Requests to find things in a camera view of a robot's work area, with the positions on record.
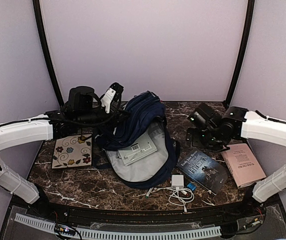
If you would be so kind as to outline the navy blue student backpack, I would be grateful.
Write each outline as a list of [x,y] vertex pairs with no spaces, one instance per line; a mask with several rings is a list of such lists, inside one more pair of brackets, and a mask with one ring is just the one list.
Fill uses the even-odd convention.
[[146,190],[171,177],[180,143],[167,130],[165,105],[151,91],[125,104],[129,117],[115,127],[101,126],[95,137],[109,167],[130,188]]

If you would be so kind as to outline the pale green thin book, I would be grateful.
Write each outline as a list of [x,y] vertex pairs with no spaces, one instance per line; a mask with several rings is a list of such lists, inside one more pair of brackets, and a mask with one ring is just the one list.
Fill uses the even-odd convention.
[[157,147],[146,131],[130,146],[117,150],[116,157],[128,166],[155,152],[157,152]]

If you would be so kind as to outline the blue card packet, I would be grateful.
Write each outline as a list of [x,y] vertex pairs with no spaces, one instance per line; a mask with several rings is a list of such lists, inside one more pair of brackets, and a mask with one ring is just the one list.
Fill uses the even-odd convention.
[[228,179],[228,169],[198,149],[189,153],[176,167],[213,195],[220,192]]

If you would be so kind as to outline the pink hardcover book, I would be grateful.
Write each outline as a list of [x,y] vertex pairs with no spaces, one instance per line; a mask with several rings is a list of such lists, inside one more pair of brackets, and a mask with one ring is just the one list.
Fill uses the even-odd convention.
[[266,178],[262,167],[246,143],[228,145],[221,155],[238,189]]

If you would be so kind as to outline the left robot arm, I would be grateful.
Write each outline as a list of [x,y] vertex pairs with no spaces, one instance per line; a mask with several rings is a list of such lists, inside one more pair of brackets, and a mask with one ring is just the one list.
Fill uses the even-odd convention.
[[[0,151],[38,141],[64,138],[82,128],[103,126],[114,120],[120,108],[123,86],[115,82],[102,96],[93,88],[70,89],[66,103],[58,110],[35,117],[0,124]],[[0,186],[20,197],[42,218],[53,214],[53,206],[41,187],[27,181],[0,158]]]

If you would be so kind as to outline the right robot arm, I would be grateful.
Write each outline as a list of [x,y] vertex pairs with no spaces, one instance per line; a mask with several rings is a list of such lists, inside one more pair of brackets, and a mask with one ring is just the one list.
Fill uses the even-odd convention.
[[[199,104],[188,116],[195,125],[201,145],[225,152],[231,140],[259,140],[286,147],[286,120],[263,115],[237,106],[229,107],[223,115],[205,103]],[[271,196],[286,189],[286,164],[251,187],[250,197],[238,205],[238,213],[250,216]]]

